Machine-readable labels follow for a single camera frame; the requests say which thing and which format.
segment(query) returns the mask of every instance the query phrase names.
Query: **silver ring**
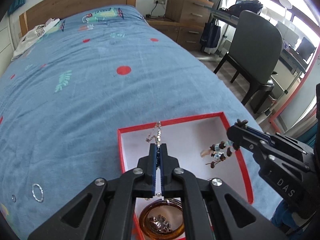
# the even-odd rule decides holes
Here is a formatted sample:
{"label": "silver ring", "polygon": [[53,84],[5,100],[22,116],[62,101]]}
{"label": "silver ring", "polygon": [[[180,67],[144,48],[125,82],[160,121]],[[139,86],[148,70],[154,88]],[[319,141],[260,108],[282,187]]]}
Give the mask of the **silver ring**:
{"label": "silver ring", "polygon": [[[36,195],[35,195],[35,186],[37,186],[39,188],[39,190],[41,191],[41,199],[37,199]],[[32,195],[35,198],[36,201],[38,202],[42,202],[43,201],[43,189],[41,188],[41,186],[39,184],[32,184]]]}

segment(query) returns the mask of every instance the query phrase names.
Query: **blue bedspread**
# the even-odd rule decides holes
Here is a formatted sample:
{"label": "blue bedspread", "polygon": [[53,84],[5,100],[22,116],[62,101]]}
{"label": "blue bedspread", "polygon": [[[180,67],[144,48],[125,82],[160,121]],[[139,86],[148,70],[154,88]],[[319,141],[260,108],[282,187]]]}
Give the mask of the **blue bedspread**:
{"label": "blue bedspread", "polygon": [[[135,8],[62,20],[0,79],[1,211],[27,239],[95,178],[120,176],[118,128],[219,111],[259,129],[215,74]],[[271,218],[281,198],[243,154],[253,206]],[[42,203],[33,183],[44,190]]]}

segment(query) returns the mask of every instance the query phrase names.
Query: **wooden headboard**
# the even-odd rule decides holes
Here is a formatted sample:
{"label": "wooden headboard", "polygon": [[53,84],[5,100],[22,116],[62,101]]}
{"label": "wooden headboard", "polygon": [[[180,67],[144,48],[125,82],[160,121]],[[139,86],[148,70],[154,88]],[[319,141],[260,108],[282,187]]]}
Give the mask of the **wooden headboard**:
{"label": "wooden headboard", "polygon": [[49,18],[60,18],[111,4],[136,5],[136,0],[43,0],[19,16],[22,36]]}

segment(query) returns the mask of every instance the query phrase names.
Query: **necklace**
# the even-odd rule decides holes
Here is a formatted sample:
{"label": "necklace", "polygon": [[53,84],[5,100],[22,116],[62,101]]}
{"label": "necklace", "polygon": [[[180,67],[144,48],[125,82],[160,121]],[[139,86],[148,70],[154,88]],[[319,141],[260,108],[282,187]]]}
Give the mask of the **necklace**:
{"label": "necklace", "polygon": [[[152,135],[156,129],[158,129],[157,135]],[[161,122],[160,121],[156,123],[151,133],[146,138],[146,142],[151,142],[153,139],[155,139],[157,148],[159,149],[161,144]]]}

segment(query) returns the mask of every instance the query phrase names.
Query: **red dot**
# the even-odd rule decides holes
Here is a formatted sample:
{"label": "red dot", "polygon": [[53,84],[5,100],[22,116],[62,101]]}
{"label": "red dot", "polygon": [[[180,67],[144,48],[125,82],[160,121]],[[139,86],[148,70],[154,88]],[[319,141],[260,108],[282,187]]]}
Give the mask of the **red dot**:
{"label": "red dot", "polygon": [[120,66],[117,68],[117,73],[119,75],[127,75],[131,72],[131,68],[129,66]]}

